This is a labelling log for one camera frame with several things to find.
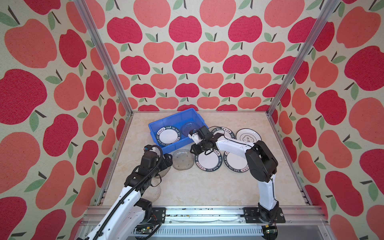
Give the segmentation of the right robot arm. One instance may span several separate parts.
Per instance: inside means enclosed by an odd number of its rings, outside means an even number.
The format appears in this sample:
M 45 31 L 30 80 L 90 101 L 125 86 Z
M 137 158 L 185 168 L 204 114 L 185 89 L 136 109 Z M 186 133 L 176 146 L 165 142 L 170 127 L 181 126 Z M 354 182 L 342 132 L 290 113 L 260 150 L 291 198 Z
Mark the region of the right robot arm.
M 213 134 L 206 126 L 191 130 L 188 137 L 194 141 L 190 152 L 196 156 L 210 154 L 214 150 L 225 151 L 242 157 L 247 161 L 251 175 L 258 181 L 260 199 L 258 203 L 259 219 L 263 223 L 275 221 L 279 202 L 275 197 L 275 174 L 278 161 L 263 141 L 247 143 L 227 139 L 224 134 Z

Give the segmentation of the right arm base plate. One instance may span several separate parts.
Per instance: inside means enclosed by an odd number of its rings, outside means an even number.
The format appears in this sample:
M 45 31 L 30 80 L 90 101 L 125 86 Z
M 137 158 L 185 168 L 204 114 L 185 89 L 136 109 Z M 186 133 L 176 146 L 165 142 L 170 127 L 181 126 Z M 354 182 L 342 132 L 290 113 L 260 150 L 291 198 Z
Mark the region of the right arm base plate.
M 285 215 L 280 207 L 267 211 L 259 208 L 245 207 L 243 208 L 243 217 L 247 224 L 284 224 L 286 223 Z

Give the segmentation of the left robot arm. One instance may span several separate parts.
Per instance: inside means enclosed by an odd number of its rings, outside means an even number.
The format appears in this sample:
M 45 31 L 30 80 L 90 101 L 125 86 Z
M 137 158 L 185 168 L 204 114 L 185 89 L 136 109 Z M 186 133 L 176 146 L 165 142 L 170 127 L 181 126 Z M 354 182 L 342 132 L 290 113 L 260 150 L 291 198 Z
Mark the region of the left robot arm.
M 152 179 L 171 167 L 173 157 L 164 154 L 158 145 L 147 145 L 140 165 L 126 178 L 119 197 L 86 240 L 126 240 L 135 231 L 142 233 L 137 240 L 147 240 L 162 226 L 163 220 L 153 213 L 151 201 L 143 194 L 152 185 Z

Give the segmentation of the clear glass plate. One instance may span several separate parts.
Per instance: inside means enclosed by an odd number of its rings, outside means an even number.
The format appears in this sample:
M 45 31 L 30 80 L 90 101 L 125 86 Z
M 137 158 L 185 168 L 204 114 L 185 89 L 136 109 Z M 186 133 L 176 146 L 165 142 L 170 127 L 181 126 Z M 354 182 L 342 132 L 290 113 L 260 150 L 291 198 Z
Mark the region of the clear glass plate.
M 165 170 L 160 171 L 160 172 L 155 176 L 155 178 L 156 178 L 156 179 L 163 178 L 163 177 L 169 172 L 170 169 L 171 169 L 171 167 L 168 167 L 168 168 L 166 168 Z
M 174 151 L 173 157 L 173 168 L 178 171 L 185 171 L 195 164 L 194 155 L 187 149 L 180 149 Z
M 195 122 L 186 122 L 181 127 L 181 132 L 185 137 L 189 136 L 190 131 L 196 131 L 200 126 Z
M 154 203 L 161 195 L 160 179 L 152 179 L 152 184 L 146 189 L 142 198 Z

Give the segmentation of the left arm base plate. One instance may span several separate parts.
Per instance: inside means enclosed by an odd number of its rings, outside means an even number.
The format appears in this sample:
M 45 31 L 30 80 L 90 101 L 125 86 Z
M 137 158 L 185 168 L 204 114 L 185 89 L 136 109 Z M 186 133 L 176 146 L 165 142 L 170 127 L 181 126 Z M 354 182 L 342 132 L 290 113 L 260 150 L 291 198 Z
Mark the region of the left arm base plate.
M 151 207 L 142 210 L 144 211 L 144 219 L 140 222 L 140 225 L 165 223 L 166 208 Z

